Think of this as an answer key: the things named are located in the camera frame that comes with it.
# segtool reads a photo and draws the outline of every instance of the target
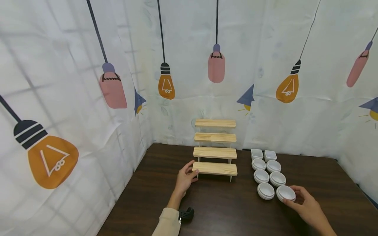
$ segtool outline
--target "wooden step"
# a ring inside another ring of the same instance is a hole
[[[237,168],[235,164],[194,162],[193,171],[195,170],[199,170],[200,174],[237,176]]]
[[[217,134],[217,133],[195,133],[194,141],[212,142],[212,143],[232,143],[236,142],[235,134]]]
[[[210,148],[210,147],[194,147],[194,157],[236,159],[235,148]]]
[[[218,127],[218,128],[236,128],[236,121],[234,120],[204,120],[197,119],[195,121],[196,127]]]

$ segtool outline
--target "white fabric backdrop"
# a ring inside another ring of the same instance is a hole
[[[21,119],[79,150],[70,176],[47,190],[34,180],[16,122],[0,108],[0,235],[96,235],[152,142],[193,146],[197,118],[235,119],[238,149],[329,156],[378,201],[378,96],[373,45],[355,86],[346,79],[378,27],[374,0],[320,2],[304,47],[299,91],[275,92],[303,49],[318,1],[219,1],[221,83],[208,79],[216,0],[160,0],[166,62],[176,96],[158,93],[163,62],[156,0],[92,0],[108,61],[128,108],[107,106],[104,59],[86,1],[6,0],[0,13],[0,94]],[[251,110],[236,101],[254,84]],[[134,112],[134,87],[147,100]]]

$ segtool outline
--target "dark wooden table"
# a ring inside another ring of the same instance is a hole
[[[378,211],[338,163],[325,157],[278,154],[287,185],[304,186],[320,203],[338,235],[378,235]],[[193,147],[153,144],[98,236],[150,236]],[[215,159],[201,158],[215,162]],[[250,151],[237,151],[238,176],[200,175],[181,203],[193,207],[180,236],[316,235],[277,197],[257,195]]]

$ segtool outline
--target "light bulb illustration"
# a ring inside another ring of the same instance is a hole
[[[57,188],[71,174],[79,158],[79,151],[70,142],[50,136],[41,124],[21,120],[0,95],[0,102],[17,121],[13,134],[28,152],[30,170],[43,188]]]
[[[160,96],[163,98],[172,100],[176,96],[175,87],[173,86],[172,77],[170,76],[170,67],[168,63],[165,62],[165,51],[164,51],[164,37],[163,37],[163,26],[161,24],[161,13],[160,13],[160,2],[158,1],[158,11],[159,11],[159,21],[160,21],[160,33],[161,33],[161,47],[163,50],[163,63],[160,65],[161,76],[158,83],[158,90]]]
[[[255,84],[253,84],[236,102],[243,104],[245,109],[241,109],[238,111],[251,111],[251,104],[254,101],[253,99],[253,88]]]
[[[102,65],[102,70],[104,73],[100,77],[100,88],[102,94],[104,95],[106,104],[112,109],[122,109],[127,108],[127,102],[125,97],[125,92],[122,87],[121,78],[116,74],[114,66],[108,63],[108,59],[105,54],[104,45],[102,44],[100,32],[97,27],[95,15],[92,10],[90,0],[87,0],[88,9],[92,16],[92,22],[94,29],[97,34],[98,42],[102,51],[102,56],[104,57],[105,63]]]
[[[378,28],[375,30],[373,38],[367,44],[365,50],[358,56],[358,58],[356,59],[352,69],[350,70],[350,73],[349,73],[349,76],[348,76],[348,79],[347,79],[347,86],[349,88],[351,88],[355,85],[359,76],[362,73],[362,70],[364,69],[364,67],[367,63],[367,60],[369,59],[369,51],[370,51],[370,48],[373,45],[373,39],[374,39],[375,35],[377,34],[377,31],[378,31]]]
[[[104,73],[100,77],[99,83],[106,104],[113,109],[127,108],[122,82],[116,74],[114,66],[110,63],[104,63],[102,69]]]
[[[163,62],[160,66],[160,69],[161,76],[158,84],[159,94],[163,98],[172,100],[175,98],[176,92],[175,88],[173,87],[173,82],[170,76],[170,68],[168,63]]]
[[[208,77],[213,83],[220,83],[225,78],[226,58],[220,52],[220,45],[218,44],[218,6],[217,0],[217,17],[216,17],[216,31],[215,31],[215,44],[213,52],[210,54],[208,61]]]
[[[359,116],[359,117],[367,117],[367,116],[370,116],[374,121],[374,129],[377,129],[377,122],[378,122],[378,97],[362,104],[361,106],[359,107],[362,107],[362,108],[366,108],[366,109],[369,109],[369,115],[363,115],[363,116]]]
[[[301,55],[299,56],[299,60],[297,61],[297,63],[295,63],[295,65],[291,69],[290,75],[281,82],[281,84],[278,86],[278,88],[276,90],[277,100],[279,100],[283,103],[290,103],[290,102],[294,101],[294,99],[297,96],[298,89],[299,89],[298,73],[299,73],[299,69],[301,67],[301,58],[302,58],[302,55],[303,55],[303,51],[306,47],[308,37],[310,36],[312,26],[314,25],[314,22],[315,22],[315,19],[316,19],[316,14],[318,12],[320,2],[321,2],[321,0],[319,0],[318,6],[316,7],[314,19],[313,19],[312,24],[310,26],[310,30],[308,31],[307,38],[306,38],[306,41],[303,45]]]
[[[142,110],[142,104],[145,103],[146,100],[136,92],[135,88],[134,88],[134,94],[135,94],[134,111],[135,111],[135,115],[136,115]]]
[[[276,90],[276,98],[283,103],[292,102],[297,96],[299,89],[298,72],[301,67],[299,60],[292,68],[290,75],[282,81]]]

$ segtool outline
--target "white ceramic bowl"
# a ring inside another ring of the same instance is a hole
[[[256,158],[252,161],[252,168],[254,170],[265,170],[266,164],[263,159]]]
[[[268,183],[261,183],[257,186],[257,193],[264,200],[274,198],[274,188]]]
[[[264,151],[264,159],[265,162],[268,162],[270,160],[277,160],[276,152],[268,150]]]
[[[265,170],[256,170],[253,173],[253,178],[257,183],[267,183],[269,181],[269,174]]]
[[[285,185],[285,184],[286,184],[286,182],[284,182],[284,183],[277,183],[277,182],[275,182],[274,180],[270,180],[270,183],[271,183],[273,186],[275,186],[275,187],[280,187],[281,185]]]
[[[260,158],[260,159],[263,159],[263,154],[262,154],[262,151],[260,149],[251,149],[251,158],[252,160],[256,159],[256,158]]]
[[[286,177],[278,171],[274,171],[269,175],[270,182],[274,186],[280,186],[280,185],[285,185],[286,184]]]
[[[276,160],[270,160],[266,163],[266,168],[269,172],[278,171],[281,172],[281,164]]]
[[[295,192],[290,187],[282,185],[277,188],[277,197],[281,202],[284,202],[284,198],[295,201]]]

